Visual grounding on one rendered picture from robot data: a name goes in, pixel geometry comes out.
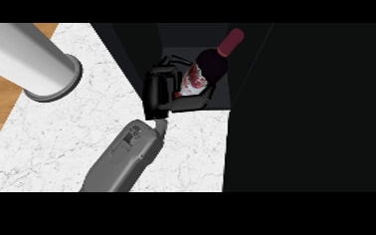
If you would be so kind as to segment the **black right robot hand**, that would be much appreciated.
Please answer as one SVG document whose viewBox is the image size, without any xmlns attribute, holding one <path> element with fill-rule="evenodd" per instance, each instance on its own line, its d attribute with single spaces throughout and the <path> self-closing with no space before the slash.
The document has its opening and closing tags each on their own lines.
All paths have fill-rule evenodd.
<svg viewBox="0 0 376 235">
<path fill-rule="evenodd" d="M 198 95 L 178 96 L 183 72 L 177 64 L 190 66 L 192 61 L 176 55 L 165 56 L 146 73 L 143 89 L 146 120 L 167 118 L 170 113 L 199 111 L 211 100 L 215 86 L 208 87 Z"/>
</svg>

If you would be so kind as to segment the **dark red wine bottle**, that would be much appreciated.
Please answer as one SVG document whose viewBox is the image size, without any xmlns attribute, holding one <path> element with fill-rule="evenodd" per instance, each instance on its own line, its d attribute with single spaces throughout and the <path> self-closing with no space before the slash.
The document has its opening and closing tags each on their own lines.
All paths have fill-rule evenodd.
<svg viewBox="0 0 376 235">
<path fill-rule="evenodd" d="M 183 76 L 178 97 L 195 96 L 211 87 L 227 71 L 227 57 L 243 40 L 243 32 L 234 28 L 215 49 L 204 50 Z"/>
</svg>

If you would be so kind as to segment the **dark cabinet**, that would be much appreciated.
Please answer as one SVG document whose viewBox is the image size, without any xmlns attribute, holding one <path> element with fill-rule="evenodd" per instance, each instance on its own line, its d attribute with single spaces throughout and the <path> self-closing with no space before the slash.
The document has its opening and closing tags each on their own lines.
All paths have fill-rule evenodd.
<svg viewBox="0 0 376 235">
<path fill-rule="evenodd" d="M 142 101 L 146 73 L 162 58 L 176 55 L 193 65 L 199 53 L 215 49 L 229 32 L 240 29 L 243 40 L 227 57 L 227 71 L 214 84 L 204 110 L 252 108 L 257 94 L 249 89 L 249 72 L 270 29 L 267 23 L 96 23 L 93 27 Z M 177 64 L 183 76 L 190 66 Z"/>
</svg>

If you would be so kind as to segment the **pale grey cylinder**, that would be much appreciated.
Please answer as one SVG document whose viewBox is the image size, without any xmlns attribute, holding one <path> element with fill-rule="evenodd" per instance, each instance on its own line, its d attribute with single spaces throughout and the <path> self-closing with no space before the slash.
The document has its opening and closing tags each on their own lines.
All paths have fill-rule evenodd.
<svg viewBox="0 0 376 235">
<path fill-rule="evenodd" d="M 40 103 L 60 99 L 78 86 L 83 64 L 65 54 L 32 23 L 0 23 L 0 76 Z"/>
</svg>

